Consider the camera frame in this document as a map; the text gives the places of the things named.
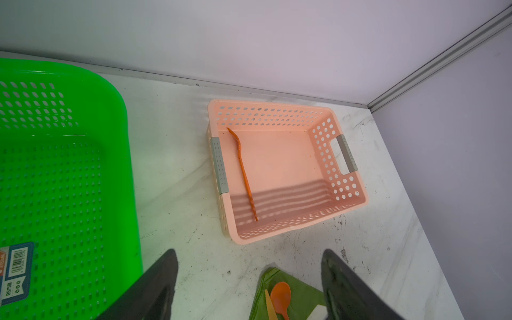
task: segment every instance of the basket handle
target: basket handle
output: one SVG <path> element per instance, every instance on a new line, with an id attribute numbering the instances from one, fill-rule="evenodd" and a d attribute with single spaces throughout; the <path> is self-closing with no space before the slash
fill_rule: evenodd
<path id="1" fill-rule="evenodd" d="M 337 136 L 336 141 L 338 141 L 339 148 L 342 151 L 343 158 L 345 159 L 349 172 L 357 171 L 357 165 L 355 164 L 354 157 L 350 152 L 350 148 L 347 143 L 347 140 L 345 139 L 345 135 Z"/>

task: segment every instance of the green plastic basket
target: green plastic basket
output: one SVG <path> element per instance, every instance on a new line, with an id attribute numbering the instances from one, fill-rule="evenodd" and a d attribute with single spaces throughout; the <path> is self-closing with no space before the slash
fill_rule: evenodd
<path id="1" fill-rule="evenodd" d="M 0 247 L 33 242 L 0 319 L 92 319 L 142 275 L 124 102 L 105 79 L 0 59 Z"/>

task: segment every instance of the label sticker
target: label sticker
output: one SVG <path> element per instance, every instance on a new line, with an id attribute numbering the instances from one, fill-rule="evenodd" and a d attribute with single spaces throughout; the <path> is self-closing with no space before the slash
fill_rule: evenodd
<path id="1" fill-rule="evenodd" d="M 0 248 L 0 307 L 29 296 L 34 243 Z"/>

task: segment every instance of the pink plastic basket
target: pink plastic basket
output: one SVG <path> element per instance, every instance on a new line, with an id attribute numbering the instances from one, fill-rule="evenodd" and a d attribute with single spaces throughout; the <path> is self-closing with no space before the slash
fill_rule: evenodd
<path id="1" fill-rule="evenodd" d="M 208 140 L 223 232 L 247 244 L 368 204 L 335 114 L 329 108 L 235 100 L 208 105 Z M 245 189 L 238 144 L 259 221 Z M 342 154 L 344 163 L 335 159 Z M 343 175 L 341 167 L 348 172 Z"/>

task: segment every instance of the basket floor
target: basket floor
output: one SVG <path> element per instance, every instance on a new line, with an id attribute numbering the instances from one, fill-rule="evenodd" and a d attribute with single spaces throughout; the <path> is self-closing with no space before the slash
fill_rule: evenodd
<path id="1" fill-rule="evenodd" d="M 330 206 L 328 188 L 305 131 L 239 131 L 242 160 L 258 213 L 250 209 L 238 161 L 238 144 L 219 132 L 239 233 Z"/>

